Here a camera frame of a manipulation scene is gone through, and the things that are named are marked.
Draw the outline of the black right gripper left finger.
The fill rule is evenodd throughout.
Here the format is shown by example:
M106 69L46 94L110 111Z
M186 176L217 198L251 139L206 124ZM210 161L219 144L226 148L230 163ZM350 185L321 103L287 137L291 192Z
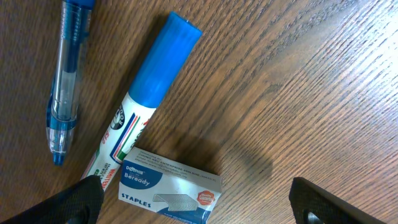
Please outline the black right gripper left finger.
M91 175L4 223L96 223L103 201L100 178Z

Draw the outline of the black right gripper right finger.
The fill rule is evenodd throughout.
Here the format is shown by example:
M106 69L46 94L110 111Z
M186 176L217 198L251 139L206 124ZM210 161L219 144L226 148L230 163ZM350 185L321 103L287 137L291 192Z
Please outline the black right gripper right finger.
M384 223L303 177L293 178L289 200L295 221L299 224Z

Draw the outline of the white blue staples box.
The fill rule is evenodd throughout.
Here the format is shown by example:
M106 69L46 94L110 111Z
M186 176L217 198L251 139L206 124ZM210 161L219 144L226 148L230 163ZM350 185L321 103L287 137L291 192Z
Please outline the white blue staples box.
M222 178L134 147L124 158L119 199L185 223L206 223Z

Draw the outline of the blue ballpoint pen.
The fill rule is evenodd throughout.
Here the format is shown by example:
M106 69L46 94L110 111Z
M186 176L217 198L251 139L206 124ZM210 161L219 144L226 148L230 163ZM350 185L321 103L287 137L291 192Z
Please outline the blue ballpoint pen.
M46 110L46 133L53 163L61 166L73 142L86 43L95 0L64 0L58 59Z

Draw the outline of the blue white whiteboard marker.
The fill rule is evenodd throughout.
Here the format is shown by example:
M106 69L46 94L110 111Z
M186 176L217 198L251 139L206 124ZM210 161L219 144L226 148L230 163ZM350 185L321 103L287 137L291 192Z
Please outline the blue white whiteboard marker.
M107 189L201 37L171 12L155 38L82 177L97 175Z

